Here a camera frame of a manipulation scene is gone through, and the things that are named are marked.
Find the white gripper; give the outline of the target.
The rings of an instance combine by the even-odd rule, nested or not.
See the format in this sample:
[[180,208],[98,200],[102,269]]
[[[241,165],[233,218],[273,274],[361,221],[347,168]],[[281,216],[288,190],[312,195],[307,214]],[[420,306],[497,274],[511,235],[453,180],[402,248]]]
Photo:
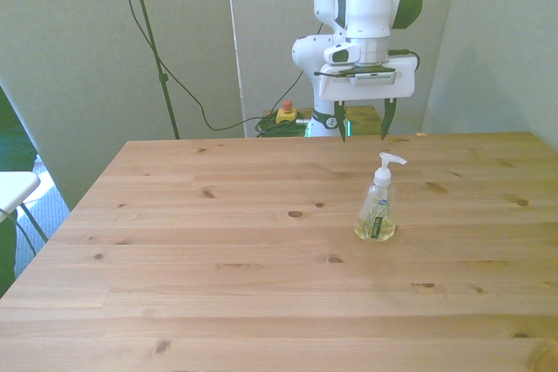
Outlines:
[[408,98],[415,89],[415,57],[395,57],[386,64],[359,67],[352,64],[326,64],[318,72],[318,96],[335,102],[335,119],[342,141],[346,141],[346,105],[344,101],[384,100],[380,137],[386,137],[397,108],[396,98]]

